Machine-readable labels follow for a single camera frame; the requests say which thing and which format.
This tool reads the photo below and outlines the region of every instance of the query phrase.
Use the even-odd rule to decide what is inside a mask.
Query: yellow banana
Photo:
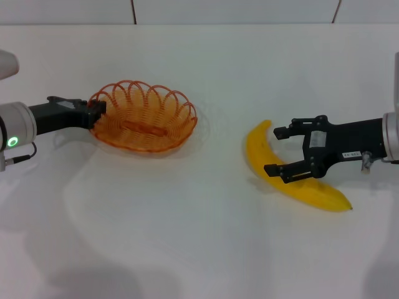
[[[352,205],[340,191],[317,179],[310,178],[284,184],[281,178],[270,178],[266,174],[263,169],[264,165],[284,164],[273,153],[267,142],[266,133],[270,126],[271,121],[265,120],[249,132],[247,136],[246,155],[255,173],[281,192],[319,209],[334,212],[352,209]]]

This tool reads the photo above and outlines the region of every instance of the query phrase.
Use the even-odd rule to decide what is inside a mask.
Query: cable
[[[31,159],[37,153],[37,147],[35,145],[35,142],[32,142],[32,145],[34,148],[33,154],[26,154],[25,156],[13,157],[13,158],[9,159],[8,165],[17,164],[17,163]]]
[[[34,152],[33,154],[31,154],[31,158],[34,157],[34,155],[37,153],[37,147],[35,145],[35,142],[32,142],[33,148],[34,148]]]
[[[391,163],[391,164],[399,164],[399,160],[385,160],[384,158],[381,159],[382,163]]]

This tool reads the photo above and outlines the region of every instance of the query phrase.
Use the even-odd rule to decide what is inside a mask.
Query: orange wire basket
[[[90,98],[99,100],[107,102],[107,112],[91,133],[129,151],[162,153],[177,148],[190,137],[198,121],[195,107],[185,95],[161,85],[124,80],[104,86]]]

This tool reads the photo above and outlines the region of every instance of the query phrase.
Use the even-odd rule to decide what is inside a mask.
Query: black cable
[[[391,163],[391,164],[399,164],[399,160],[385,160],[384,158],[381,159],[382,163]]]
[[[6,124],[4,123],[4,120],[2,120],[2,117],[0,116],[0,132],[2,134],[2,144],[0,146],[0,151],[4,151],[7,146],[7,129],[6,129]]]
[[[17,164],[17,163],[31,159],[37,153],[37,147],[35,145],[35,142],[32,142],[32,145],[34,148],[33,154],[26,154],[25,156],[13,157],[13,159],[12,159],[14,161],[13,164]]]
[[[31,158],[37,153],[37,147],[35,145],[35,142],[32,142],[33,148],[34,148],[34,152],[33,154],[31,154]]]

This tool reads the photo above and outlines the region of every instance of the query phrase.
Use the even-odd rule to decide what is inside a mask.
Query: white wall
[[[134,0],[137,24],[330,23],[338,0]]]
[[[130,0],[0,0],[0,24],[133,24]]]
[[[336,22],[397,23],[399,0],[343,0]]]

